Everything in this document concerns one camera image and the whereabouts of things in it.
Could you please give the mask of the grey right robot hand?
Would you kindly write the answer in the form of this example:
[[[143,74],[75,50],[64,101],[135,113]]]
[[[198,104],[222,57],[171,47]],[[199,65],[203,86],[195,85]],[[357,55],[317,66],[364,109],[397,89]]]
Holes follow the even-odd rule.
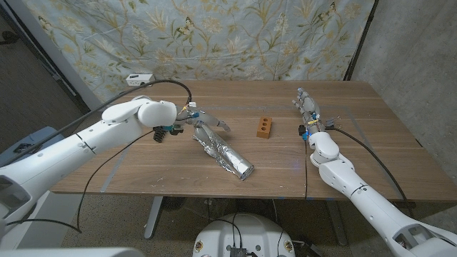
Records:
[[[297,89],[296,98],[292,103],[301,113],[306,130],[311,134],[324,132],[325,126],[321,122],[320,107],[314,99],[302,88]]]

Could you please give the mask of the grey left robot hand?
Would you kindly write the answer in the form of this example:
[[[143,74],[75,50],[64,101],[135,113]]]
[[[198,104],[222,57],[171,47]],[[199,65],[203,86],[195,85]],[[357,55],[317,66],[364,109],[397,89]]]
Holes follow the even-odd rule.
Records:
[[[174,125],[195,125],[200,121],[207,126],[219,127],[227,132],[231,130],[224,121],[217,119],[215,116],[212,116],[205,111],[191,106],[186,106],[177,114]]]

